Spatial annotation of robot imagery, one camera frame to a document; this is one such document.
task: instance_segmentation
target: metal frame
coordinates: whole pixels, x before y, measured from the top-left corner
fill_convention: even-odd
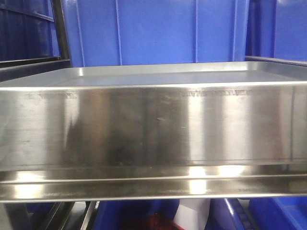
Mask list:
[[[16,61],[16,64],[24,62],[27,62],[27,60],[18,60]],[[57,69],[69,68],[69,67],[71,67],[71,63],[69,60],[56,60],[56,61],[50,60],[34,64],[16,65],[6,68],[0,68],[0,81],[12,80],[33,74],[53,71]]]
[[[20,12],[21,9],[10,8],[10,10]],[[52,10],[54,18],[52,19],[47,17],[44,19],[55,22],[60,56],[0,61],[0,81],[7,81],[33,74],[71,67],[64,17],[60,0],[52,0]]]

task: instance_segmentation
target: metal rack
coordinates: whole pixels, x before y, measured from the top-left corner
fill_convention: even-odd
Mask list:
[[[0,63],[0,229],[32,229],[25,202],[56,202],[34,227],[53,230],[67,226],[78,201],[86,201],[73,226],[89,230],[97,200],[307,195],[305,62],[247,57],[249,62],[68,69],[62,9],[53,2],[61,57]],[[175,85],[170,77],[164,85],[150,83],[159,75],[210,78],[214,72],[228,81]],[[231,80],[238,73],[273,79],[238,84]],[[132,82],[145,76],[148,84],[90,86],[91,80],[121,81],[123,75]],[[244,109],[248,113],[231,115]],[[255,110],[262,114],[253,116]],[[201,117],[214,132],[193,124]],[[271,132],[264,133],[267,127]]]

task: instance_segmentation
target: blue container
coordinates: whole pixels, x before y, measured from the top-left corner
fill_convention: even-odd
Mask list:
[[[307,61],[307,1],[251,0],[247,55]]]
[[[0,61],[59,56],[50,0],[0,0]]]
[[[254,198],[249,211],[261,230],[307,229],[307,197]]]
[[[72,65],[243,61],[249,0],[62,0]]]
[[[125,200],[104,201],[99,204],[93,230],[117,230],[127,219],[142,219],[160,212],[174,219],[179,200]]]
[[[53,206],[54,206],[54,203],[28,203],[26,204],[27,211],[29,213],[49,212]]]
[[[238,199],[211,199],[205,230],[254,230]]]

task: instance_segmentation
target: stainless steel shelf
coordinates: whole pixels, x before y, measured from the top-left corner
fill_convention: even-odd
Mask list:
[[[69,68],[0,83],[0,201],[307,194],[307,68]]]

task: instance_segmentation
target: blue plastic crate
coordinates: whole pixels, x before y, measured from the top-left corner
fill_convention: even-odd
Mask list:
[[[54,203],[28,203],[26,204],[29,213],[49,212]]]
[[[249,211],[261,230],[307,229],[307,197],[254,198]]]
[[[0,0],[0,61],[59,56],[50,0]]]
[[[243,61],[249,0],[62,0],[72,65]]]
[[[238,199],[212,199],[205,230],[254,230]]]
[[[105,201],[98,207],[93,230],[117,230],[119,224],[127,219],[142,219],[160,212],[174,219],[179,200],[125,200]]]
[[[251,0],[247,55],[307,61],[306,15],[306,0]]]

